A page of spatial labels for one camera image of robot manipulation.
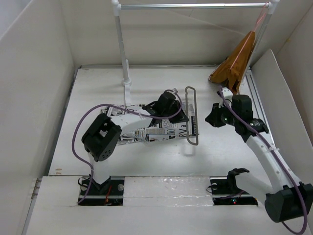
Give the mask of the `grey wire hanger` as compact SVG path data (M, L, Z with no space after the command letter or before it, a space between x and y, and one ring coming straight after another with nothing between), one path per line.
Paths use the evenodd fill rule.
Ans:
M186 114L188 114L188 90L191 89L193 91L193 97L194 97L194 113L195 113L195 119L194 119L194 128L193 130L195 131L195 142L192 142L190 140L190 135L189 135L189 122L186 122L186 139L189 144L193 146L198 146L199 145L199 126L198 126L198 111L197 111L197 96L196 96L196 89L191 87L191 86L186 86L185 87L185 109L186 109Z

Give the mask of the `newspaper print trousers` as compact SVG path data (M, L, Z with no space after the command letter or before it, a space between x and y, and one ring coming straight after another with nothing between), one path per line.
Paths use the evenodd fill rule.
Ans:
M173 139L183 139L187 136L194 137L195 133L195 108L194 102L182 102L182 110L188 115L189 122L171 123L163 119L160 123L152 127L139 128L123 134L118 141L118 145L126 145L135 142L155 142L168 141Z

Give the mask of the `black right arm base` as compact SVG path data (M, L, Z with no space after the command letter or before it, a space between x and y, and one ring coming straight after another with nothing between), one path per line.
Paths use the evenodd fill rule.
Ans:
M245 168L235 168L227 176L210 177L210 185L206 191L213 197L214 206L257 206L257 199L237 187L235 177L242 173L249 173Z

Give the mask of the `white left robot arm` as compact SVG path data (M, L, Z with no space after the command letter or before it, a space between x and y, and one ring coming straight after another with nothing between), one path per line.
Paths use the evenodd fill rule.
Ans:
M89 113L102 108L112 107L124 111L119 116L110 117L99 114L82 136L84 149L91 160L92 188L98 194L109 189L110 178L108 158L120 139L120 136L140 128L149 128L167 119L171 123L188 122L189 118L182 109L182 101L176 89L165 90L158 100L144 105L137 110L118 107L113 104L99 104L85 113L82 122Z

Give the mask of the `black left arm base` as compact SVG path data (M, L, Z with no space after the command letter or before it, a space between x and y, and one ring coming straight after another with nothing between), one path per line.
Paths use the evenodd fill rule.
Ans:
M79 206L123 205L125 177L110 177L101 185L92 180L88 190L89 182L90 176L78 179L78 185L80 186Z

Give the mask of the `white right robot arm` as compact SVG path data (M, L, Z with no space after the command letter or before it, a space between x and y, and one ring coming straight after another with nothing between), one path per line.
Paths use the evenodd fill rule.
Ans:
M226 177L227 189L236 194L244 191L257 198L275 223L302 217L308 221L313 204L313 186L303 183L281 156L271 141L269 129L263 120L254 118L252 101L247 95L231 95L221 92L220 103L214 103L205 121L219 128L233 126L235 132L252 150L264 169L270 183L266 184L244 167L234 168Z

